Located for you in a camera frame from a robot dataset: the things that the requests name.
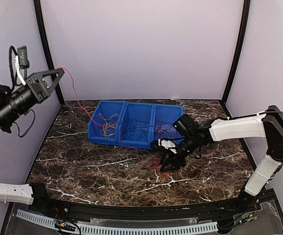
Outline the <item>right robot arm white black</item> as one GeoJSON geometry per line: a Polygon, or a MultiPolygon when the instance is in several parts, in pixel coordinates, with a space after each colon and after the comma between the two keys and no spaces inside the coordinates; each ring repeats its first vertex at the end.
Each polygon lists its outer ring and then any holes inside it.
{"type": "Polygon", "coordinates": [[[153,150],[165,153],[160,160],[162,172],[181,169],[186,165],[186,157],[204,145],[230,139],[266,139],[265,156],[234,202],[238,212],[245,212],[253,205],[253,198],[283,165],[283,112],[275,105],[256,114],[219,117],[201,123],[183,114],[173,123],[173,127],[181,135],[179,144],[176,143],[177,139],[169,138],[151,142],[153,150]]]}

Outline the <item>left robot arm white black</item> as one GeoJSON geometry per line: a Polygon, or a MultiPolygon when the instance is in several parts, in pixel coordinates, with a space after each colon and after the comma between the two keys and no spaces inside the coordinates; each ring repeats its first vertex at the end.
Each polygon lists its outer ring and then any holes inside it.
{"type": "MultiPolygon", "coordinates": [[[[12,124],[20,116],[51,96],[64,73],[62,68],[33,73],[14,92],[10,87],[0,84],[0,131],[11,133],[12,124]]],[[[0,183],[0,201],[26,205],[34,202],[43,213],[50,213],[54,209],[54,203],[48,199],[45,186],[41,183],[0,183]]]]}

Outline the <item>right blue storage bin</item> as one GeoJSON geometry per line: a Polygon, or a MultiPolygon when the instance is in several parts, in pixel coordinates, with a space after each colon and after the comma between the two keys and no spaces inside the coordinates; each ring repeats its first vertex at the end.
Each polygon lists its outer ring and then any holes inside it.
{"type": "Polygon", "coordinates": [[[182,136],[175,130],[173,123],[182,116],[183,107],[177,105],[158,104],[155,106],[154,140],[172,139],[175,144],[181,142],[182,136]]]}

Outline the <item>blue storage bin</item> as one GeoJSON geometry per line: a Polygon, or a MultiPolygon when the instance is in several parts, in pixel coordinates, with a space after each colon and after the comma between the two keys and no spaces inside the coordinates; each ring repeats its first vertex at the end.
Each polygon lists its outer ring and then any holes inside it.
{"type": "Polygon", "coordinates": [[[99,101],[87,126],[90,143],[118,145],[118,127],[125,105],[124,101],[99,101]]]}
{"type": "Polygon", "coordinates": [[[175,130],[173,123],[182,116],[183,107],[177,105],[158,104],[155,106],[154,140],[172,139],[175,144],[181,142],[182,136],[175,130]]]}
{"type": "Polygon", "coordinates": [[[119,125],[119,145],[150,149],[154,137],[154,104],[127,102],[119,125]]]}

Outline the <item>middle blue storage bin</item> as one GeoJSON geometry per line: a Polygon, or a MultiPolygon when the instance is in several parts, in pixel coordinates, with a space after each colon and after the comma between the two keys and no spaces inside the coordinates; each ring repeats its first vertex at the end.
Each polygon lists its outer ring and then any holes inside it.
{"type": "Polygon", "coordinates": [[[154,137],[154,104],[127,102],[119,125],[119,145],[150,149],[154,137]]]}

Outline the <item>left blue storage bin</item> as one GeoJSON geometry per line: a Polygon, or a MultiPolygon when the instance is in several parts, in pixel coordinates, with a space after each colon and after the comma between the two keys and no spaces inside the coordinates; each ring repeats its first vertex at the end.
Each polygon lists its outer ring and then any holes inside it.
{"type": "Polygon", "coordinates": [[[124,101],[99,101],[87,126],[90,143],[118,145],[118,127],[125,105],[124,101]]]}

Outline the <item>left black frame post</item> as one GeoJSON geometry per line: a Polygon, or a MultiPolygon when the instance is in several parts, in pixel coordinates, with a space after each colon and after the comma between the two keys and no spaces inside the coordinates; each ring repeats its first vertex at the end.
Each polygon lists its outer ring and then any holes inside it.
{"type": "Polygon", "coordinates": [[[40,0],[33,0],[34,3],[34,9],[35,9],[35,16],[37,20],[37,25],[38,25],[38,30],[39,30],[39,35],[40,35],[40,40],[42,43],[43,51],[44,51],[44,57],[46,60],[46,64],[49,70],[54,69],[54,64],[50,52],[50,47],[47,39],[47,33],[45,29],[45,24],[44,24],[44,16],[43,16],[43,11],[42,11],[42,5],[40,0]]]}

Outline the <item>black frame post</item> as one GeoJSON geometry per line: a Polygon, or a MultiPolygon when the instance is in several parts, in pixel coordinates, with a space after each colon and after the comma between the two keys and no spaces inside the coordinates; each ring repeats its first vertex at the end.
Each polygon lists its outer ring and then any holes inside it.
{"type": "Polygon", "coordinates": [[[238,32],[235,52],[234,52],[231,68],[228,74],[226,86],[225,86],[223,96],[221,99],[223,106],[227,104],[227,101],[228,101],[228,98],[229,98],[229,95],[232,89],[232,85],[233,85],[233,82],[236,76],[239,59],[240,59],[241,52],[242,52],[244,37],[246,33],[247,23],[248,23],[250,4],[251,4],[251,0],[243,1],[242,14],[241,14],[241,19],[240,19],[240,26],[239,26],[239,32],[238,32]]]}
{"type": "Polygon", "coordinates": [[[44,51],[44,57],[46,60],[46,64],[49,70],[54,69],[54,64],[50,52],[50,47],[47,39],[47,33],[45,29],[45,24],[44,24],[44,16],[43,16],[43,11],[42,11],[42,5],[40,0],[33,0],[34,3],[34,9],[35,9],[35,16],[37,20],[37,25],[38,25],[38,30],[39,30],[39,35],[40,35],[40,40],[42,43],[43,51],[44,51]]]}

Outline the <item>black front rail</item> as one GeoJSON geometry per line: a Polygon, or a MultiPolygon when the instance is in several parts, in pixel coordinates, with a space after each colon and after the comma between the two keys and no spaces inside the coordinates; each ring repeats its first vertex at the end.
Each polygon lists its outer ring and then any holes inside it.
{"type": "Polygon", "coordinates": [[[227,219],[243,210],[233,210],[238,198],[221,201],[164,207],[116,207],[46,199],[33,205],[16,204],[20,209],[36,212],[49,217],[65,218],[74,221],[99,219],[123,220],[167,220],[197,217],[203,219],[227,219]]]}

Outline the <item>right black frame post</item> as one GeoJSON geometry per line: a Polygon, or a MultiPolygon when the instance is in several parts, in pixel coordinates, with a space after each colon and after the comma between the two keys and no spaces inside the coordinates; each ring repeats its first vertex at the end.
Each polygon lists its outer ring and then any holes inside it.
{"type": "Polygon", "coordinates": [[[225,86],[223,96],[221,99],[223,106],[227,104],[227,101],[228,101],[228,98],[229,98],[229,95],[232,89],[232,85],[233,85],[233,82],[236,76],[239,59],[240,59],[241,52],[242,52],[244,37],[246,33],[247,23],[248,23],[250,4],[251,4],[251,0],[243,1],[242,14],[241,14],[241,19],[240,19],[240,26],[239,26],[239,32],[238,32],[235,52],[234,52],[231,68],[228,74],[226,86],[225,86]]]}

